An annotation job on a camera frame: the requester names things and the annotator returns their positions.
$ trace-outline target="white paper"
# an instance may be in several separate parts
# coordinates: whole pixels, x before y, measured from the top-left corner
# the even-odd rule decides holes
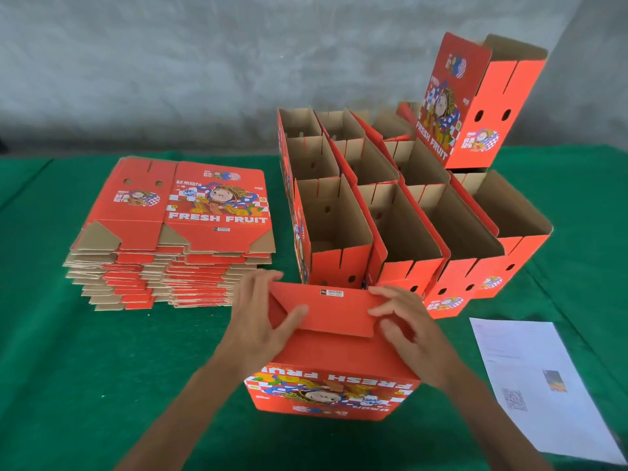
[[[471,326],[498,403],[538,451],[626,464],[554,324]]]

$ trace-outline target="forearm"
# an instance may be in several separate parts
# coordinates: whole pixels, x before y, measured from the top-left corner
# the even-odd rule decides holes
[[[240,383],[226,360],[212,357],[192,375],[166,411],[115,471],[176,471],[183,467],[212,417]]]
[[[484,382],[467,367],[445,393],[482,447],[491,469],[552,469],[493,398]]]

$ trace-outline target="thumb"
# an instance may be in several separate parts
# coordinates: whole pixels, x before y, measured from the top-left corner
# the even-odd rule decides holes
[[[308,313],[309,309],[310,308],[305,304],[295,307],[284,319],[281,325],[279,325],[279,327],[272,332],[273,339],[277,343],[280,350],[284,345],[286,345],[286,342],[290,339],[290,336],[292,336],[296,328],[299,327],[299,324],[301,324],[301,321]]]
[[[384,334],[384,337],[386,337],[386,340],[388,340],[388,342],[390,342],[397,350],[401,359],[406,363],[406,365],[412,368],[410,362],[414,356],[415,345],[410,340],[405,338],[399,326],[393,321],[383,319],[379,323],[379,327]]]

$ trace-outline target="person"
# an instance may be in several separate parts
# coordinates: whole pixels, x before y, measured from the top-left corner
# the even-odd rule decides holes
[[[278,271],[264,269],[242,277],[234,291],[231,321],[214,355],[192,375],[115,471],[175,471],[183,467],[218,409],[243,380],[273,360],[307,314],[306,305],[297,306],[282,324],[271,328],[268,287],[281,277]],[[484,382],[460,360],[417,294],[390,286],[370,287],[369,291],[388,299],[369,310],[369,314],[383,318],[381,333],[423,383],[441,390],[458,409],[491,469],[552,469]],[[413,341],[385,318],[392,314],[409,323],[415,333]]]

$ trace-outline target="green table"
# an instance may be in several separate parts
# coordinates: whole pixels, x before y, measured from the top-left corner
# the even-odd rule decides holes
[[[278,252],[298,281],[277,157],[157,156],[263,169]],[[61,263],[117,158],[0,161],[0,469],[107,470],[212,353],[228,308],[96,313]],[[468,317],[554,322],[608,426],[628,440],[628,157],[504,148],[495,167],[556,231],[493,300],[440,321],[486,379]],[[552,457],[564,468],[603,468]],[[486,469],[447,400],[421,386],[380,423],[255,410],[244,386],[186,469]]]

